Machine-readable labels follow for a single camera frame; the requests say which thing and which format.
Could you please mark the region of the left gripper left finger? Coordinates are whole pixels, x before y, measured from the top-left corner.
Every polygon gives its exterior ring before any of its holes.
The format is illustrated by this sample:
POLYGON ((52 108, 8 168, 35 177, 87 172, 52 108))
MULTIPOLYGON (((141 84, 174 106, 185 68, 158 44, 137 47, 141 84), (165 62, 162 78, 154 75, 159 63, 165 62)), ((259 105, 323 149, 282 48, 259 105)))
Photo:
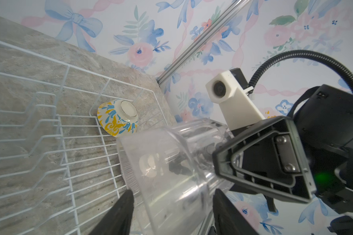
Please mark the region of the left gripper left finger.
POLYGON ((133 212, 133 192, 126 190, 89 235, 129 235, 133 212))

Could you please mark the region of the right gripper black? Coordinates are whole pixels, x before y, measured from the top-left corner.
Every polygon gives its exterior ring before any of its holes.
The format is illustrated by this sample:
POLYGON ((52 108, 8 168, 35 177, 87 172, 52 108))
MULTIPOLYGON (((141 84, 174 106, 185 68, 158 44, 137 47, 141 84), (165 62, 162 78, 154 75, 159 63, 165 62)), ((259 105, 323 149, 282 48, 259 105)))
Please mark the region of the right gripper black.
POLYGON ((215 174, 279 201, 307 204, 315 194, 339 214, 353 212, 353 95, 313 87, 288 116, 261 120, 217 148, 215 174))

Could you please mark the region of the grey striped ceramic bowl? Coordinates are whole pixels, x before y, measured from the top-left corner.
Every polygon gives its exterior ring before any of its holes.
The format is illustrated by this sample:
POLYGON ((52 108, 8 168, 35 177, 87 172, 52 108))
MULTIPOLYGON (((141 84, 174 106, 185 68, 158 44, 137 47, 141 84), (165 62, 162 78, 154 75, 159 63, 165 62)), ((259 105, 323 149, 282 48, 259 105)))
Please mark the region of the grey striped ceramic bowl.
POLYGON ((127 158, 120 158, 121 173, 125 184, 134 194, 139 193, 140 188, 134 170, 127 158))

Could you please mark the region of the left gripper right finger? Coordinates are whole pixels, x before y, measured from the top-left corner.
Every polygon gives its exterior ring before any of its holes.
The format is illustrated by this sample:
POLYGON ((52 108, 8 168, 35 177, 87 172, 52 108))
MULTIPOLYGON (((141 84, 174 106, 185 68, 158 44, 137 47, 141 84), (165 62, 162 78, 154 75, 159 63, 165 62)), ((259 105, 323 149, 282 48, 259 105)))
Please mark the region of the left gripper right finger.
POLYGON ((217 235, 258 235, 220 189, 213 196, 213 214, 217 235))

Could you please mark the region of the clear glass tumbler front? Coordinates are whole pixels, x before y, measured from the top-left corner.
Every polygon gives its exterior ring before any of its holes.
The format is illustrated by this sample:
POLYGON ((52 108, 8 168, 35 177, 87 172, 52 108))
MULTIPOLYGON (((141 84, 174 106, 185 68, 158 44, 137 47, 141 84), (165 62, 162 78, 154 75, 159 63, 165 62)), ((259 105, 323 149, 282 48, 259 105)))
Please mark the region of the clear glass tumbler front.
POLYGON ((213 208, 216 189, 232 183, 215 174, 212 154, 233 138, 225 124, 202 118, 119 137, 118 157, 134 170, 134 214, 144 235, 190 235, 213 208))

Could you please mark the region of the yellow patterned ceramic bowl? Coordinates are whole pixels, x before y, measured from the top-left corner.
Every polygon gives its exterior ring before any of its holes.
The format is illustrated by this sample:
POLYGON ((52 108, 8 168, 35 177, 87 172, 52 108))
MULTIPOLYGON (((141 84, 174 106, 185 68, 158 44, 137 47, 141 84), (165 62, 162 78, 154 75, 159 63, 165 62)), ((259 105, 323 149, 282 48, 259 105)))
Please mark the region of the yellow patterned ceramic bowl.
POLYGON ((137 109, 126 100, 116 99, 101 104, 97 109, 97 118, 100 126, 116 138, 137 131, 139 119, 137 109))

